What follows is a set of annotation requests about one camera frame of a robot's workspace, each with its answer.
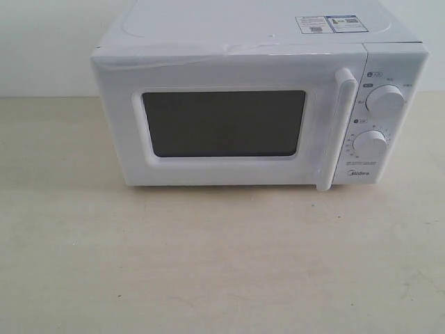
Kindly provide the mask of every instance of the wall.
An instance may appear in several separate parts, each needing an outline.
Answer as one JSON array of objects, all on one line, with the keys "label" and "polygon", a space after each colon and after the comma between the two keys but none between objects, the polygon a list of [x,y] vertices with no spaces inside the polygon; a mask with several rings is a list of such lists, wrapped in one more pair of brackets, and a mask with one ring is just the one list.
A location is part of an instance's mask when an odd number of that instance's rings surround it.
[{"label": "wall", "polygon": [[[432,53],[421,90],[445,90],[438,70],[445,56],[444,3],[381,1]],[[0,0],[0,96],[96,95],[89,56],[126,2]]]}]

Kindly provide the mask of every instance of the microwave oven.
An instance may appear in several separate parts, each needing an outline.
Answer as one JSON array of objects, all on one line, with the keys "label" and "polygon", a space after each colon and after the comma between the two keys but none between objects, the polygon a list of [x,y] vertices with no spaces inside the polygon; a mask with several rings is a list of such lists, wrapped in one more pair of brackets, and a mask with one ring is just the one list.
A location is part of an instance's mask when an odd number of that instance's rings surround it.
[{"label": "microwave oven", "polygon": [[374,184],[428,52],[376,0],[133,1],[92,55],[133,186]]}]

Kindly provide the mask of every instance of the white door handle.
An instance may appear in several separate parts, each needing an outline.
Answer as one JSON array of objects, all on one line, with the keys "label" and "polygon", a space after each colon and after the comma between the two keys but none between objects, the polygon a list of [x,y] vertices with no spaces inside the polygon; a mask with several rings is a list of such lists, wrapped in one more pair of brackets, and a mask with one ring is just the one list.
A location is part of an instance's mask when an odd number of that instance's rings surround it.
[{"label": "white door handle", "polygon": [[327,191],[332,186],[359,86],[357,80],[347,68],[338,70],[335,73],[335,79],[337,80],[338,99],[320,176],[317,181],[317,190],[319,191]]}]

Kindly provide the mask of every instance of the timer knob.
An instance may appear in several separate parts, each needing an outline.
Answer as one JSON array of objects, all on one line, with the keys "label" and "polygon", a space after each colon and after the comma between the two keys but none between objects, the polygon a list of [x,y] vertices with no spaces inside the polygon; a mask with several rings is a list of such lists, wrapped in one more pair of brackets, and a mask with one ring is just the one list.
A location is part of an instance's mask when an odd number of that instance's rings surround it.
[{"label": "timer knob", "polygon": [[387,151],[388,145],[382,132],[372,130],[358,135],[353,148],[359,157],[377,158]]},{"label": "timer knob", "polygon": [[405,98],[397,87],[392,85],[381,86],[368,96],[366,107],[372,116],[392,117],[403,110]]}]

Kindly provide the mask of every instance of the midea logo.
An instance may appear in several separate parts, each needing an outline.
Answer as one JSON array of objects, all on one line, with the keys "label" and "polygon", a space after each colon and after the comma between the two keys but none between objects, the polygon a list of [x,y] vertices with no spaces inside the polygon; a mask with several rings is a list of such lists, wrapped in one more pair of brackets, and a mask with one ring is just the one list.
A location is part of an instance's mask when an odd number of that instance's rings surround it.
[{"label": "midea logo", "polygon": [[368,175],[369,175],[368,172],[357,172],[354,169],[348,171],[348,176],[368,176]]}]

